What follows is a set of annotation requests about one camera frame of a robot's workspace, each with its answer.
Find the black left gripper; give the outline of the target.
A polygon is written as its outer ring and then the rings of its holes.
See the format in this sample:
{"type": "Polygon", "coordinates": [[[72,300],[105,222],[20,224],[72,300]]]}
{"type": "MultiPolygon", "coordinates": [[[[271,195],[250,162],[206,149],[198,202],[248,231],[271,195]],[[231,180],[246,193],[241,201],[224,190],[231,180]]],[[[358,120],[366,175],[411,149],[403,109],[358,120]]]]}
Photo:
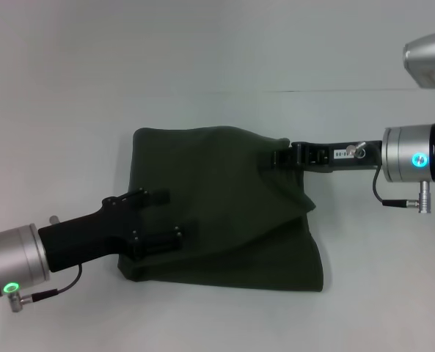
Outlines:
{"type": "Polygon", "coordinates": [[[87,216],[60,222],[38,230],[51,272],[78,264],[123,254],[132,260],[179,251],[199,234],[196,220],[167,230],[147,232],[139,211],[170,202],[168,189],[140,188],[119,197],[108,197],[101,208],[87,216]]]}

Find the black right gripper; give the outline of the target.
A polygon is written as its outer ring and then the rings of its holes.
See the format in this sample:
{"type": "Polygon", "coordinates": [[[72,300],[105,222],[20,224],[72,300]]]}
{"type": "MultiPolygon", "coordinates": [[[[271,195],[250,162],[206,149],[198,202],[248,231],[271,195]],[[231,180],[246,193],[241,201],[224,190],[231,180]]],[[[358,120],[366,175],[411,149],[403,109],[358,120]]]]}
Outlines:
{"type": "Polygon", "coordinates": [[[259,170],[300,170],[331,173],[335,171],[372,170],[381,164],[379,140],[366,141],[360,158],[348,154],[349,146],[359,142],[318,144],[294,142],[285,149],[259,154],[259,170]]]}

